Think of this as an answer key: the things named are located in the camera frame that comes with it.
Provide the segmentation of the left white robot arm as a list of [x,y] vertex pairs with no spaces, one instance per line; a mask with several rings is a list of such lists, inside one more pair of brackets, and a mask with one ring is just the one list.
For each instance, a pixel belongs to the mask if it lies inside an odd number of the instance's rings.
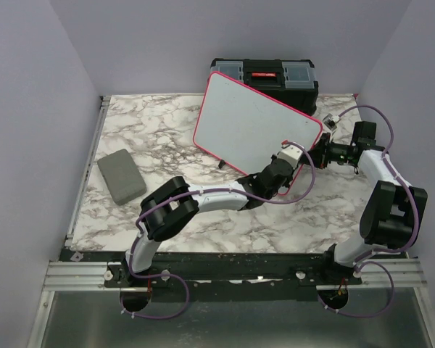
[[141,203],[138,229],[132,247],[125,253],[121,277],[130,286],[145,281],[146,270],[163,241],[175,237],[198,214],[217,210],[253,210],[274,202],[280,188],[293,181],[298,161],[272,156],[262,171],[216,186],[198,186],[184,177],[171,178]]

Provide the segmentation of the pink framed whiteboard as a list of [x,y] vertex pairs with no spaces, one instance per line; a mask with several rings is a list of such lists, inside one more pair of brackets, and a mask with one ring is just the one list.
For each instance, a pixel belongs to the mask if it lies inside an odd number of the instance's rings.
[[293,141],[309,150],[322,132],[319,120],[227,75],[212,72],[192,141],[248,175],[268,165],[283,141]]

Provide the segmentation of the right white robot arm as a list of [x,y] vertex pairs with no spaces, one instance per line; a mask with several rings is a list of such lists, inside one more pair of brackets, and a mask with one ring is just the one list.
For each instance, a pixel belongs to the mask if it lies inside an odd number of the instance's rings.
[[359,233],[324,252],[318,268],[324,282],[337,283],[345,272],[378,252],[399,254],[415,243],[428,194],[403,179],[386,148],[376,144],[375,123],[356,122],[349,145],[335,143],[330,133],[323,133],[309,155],[318,169],[332,162],[351,166],[373,187]]

